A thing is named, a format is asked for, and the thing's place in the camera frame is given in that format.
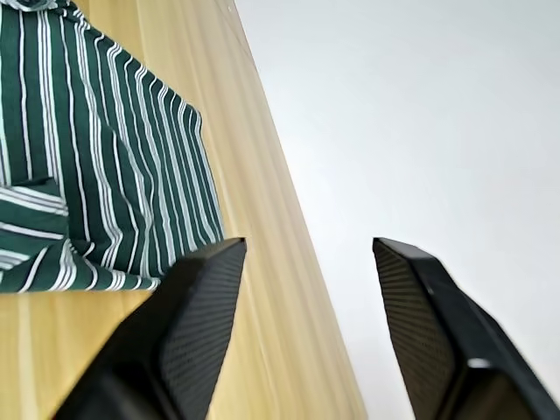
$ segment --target green striped fabric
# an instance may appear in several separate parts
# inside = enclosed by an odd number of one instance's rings
[[[72,3],[9,3],[0,291],[155,288],[180,256],[223,239],[200,113]]]

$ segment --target striped shirt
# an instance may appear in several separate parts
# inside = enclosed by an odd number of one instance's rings
[[[0,291],[155,288],[177,258],[223,238],[200,113],[72,3],[9,3]]]

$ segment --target fabric fold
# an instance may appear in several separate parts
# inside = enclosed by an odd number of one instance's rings
[[[68,235],[68,209],[54,179],[0,186],[0,271],[46,252]]]

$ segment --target wood grain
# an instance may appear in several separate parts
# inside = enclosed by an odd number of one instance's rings
[[[248,238],[233,337],[208,417],[366,418],[234,2],[78,4],[200,110],[227,235]],[[0,418],[49,417],[147,296],[0,296]]]

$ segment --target wooden table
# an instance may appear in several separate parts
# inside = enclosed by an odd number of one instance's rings
[[[211,419],[366,418],[233,0],[81,0],[195,107],[229,236],[248,238]],[[0,418],[49,417],[146,292],[0,296]]]

